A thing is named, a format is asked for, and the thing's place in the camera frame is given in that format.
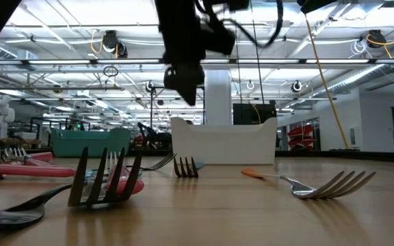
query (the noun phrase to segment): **wooden table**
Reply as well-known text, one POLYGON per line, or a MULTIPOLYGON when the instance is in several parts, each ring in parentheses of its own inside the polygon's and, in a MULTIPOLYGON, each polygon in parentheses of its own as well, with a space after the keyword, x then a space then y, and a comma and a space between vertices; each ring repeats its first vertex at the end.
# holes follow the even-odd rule
MULTIPOLYGON (((144 166, 159 159, 144 158, 144 166)), ((75 159, 55 159, 75 166, 75 159)), ((90 159, 90 167, 98 160, 90 159)), ((69 191, 46 205, 43 220, 0 233, 0 245, 393 245, 394 163, 345 159, 278 159, 277 172, 313 187, 339 171, 377 171, 360 191, 328 201, 291 196, 281 180, 243 176, 238 166, 206 166, 199 179, 172 175, 172 165, 144 172, 145 189, 117 206, 67 208, 69 191)), ((69 179, 8 177, 0 209, 69 179)))

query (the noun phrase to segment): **white robot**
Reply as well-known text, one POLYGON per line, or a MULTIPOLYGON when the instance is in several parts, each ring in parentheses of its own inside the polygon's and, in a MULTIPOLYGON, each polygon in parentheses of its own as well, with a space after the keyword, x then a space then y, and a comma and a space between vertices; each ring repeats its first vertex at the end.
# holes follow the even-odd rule
POLYGON ((7 137, 8 123, 14 121, 14 110, 9 107, 10 96, 0 95, 0 139, 7 137))

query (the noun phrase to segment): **table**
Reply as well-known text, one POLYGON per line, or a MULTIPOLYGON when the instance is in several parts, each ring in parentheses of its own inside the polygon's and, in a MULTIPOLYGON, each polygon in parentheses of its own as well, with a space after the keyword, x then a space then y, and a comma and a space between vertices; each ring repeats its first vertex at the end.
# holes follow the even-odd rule
MULTIPOLYGON (((143 166, 158 160, 144 158, 143 166)), ((54 162, 75 167, 77 159, 54 162)), ((98 163, 90 159, 89 167, 98 163)), ((124 204, 67 208, 64 191, 47 203, 41 222, 0 233, 0 245, 394 245, 394 163, 281 158, 255 168, 313 187, 339 171, 378 174, 349 196, 304 201, 288 183, 243 176, 239 166, 206 166, 199 179, 181 179, 170 163, 144 172, 145 189, 124 204)), ((8 177, 0 181, 0 209, 70 180, 8 177)))

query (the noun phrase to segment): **pillar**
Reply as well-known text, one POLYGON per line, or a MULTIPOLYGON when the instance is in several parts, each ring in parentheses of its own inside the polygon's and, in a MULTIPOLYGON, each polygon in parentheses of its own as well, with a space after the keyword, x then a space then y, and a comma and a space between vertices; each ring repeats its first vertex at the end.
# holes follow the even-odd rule
POLYGON ((228 70, 206 71, 206 121, 211 125, 232 124, 231 75, 228 70))

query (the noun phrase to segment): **teal container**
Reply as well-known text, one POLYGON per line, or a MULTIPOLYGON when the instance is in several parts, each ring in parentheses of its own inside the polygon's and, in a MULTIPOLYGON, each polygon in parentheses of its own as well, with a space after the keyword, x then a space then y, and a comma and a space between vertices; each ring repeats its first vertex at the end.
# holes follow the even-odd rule
POLYGON ((108 152, 129 151, 130 131, 114 128, 109 132, 96 131, 65 131, 52 128, 51 140, 56 157, 80 157, 84 147, 89 148, 89 157, 101 157, 104 148, 108 152))

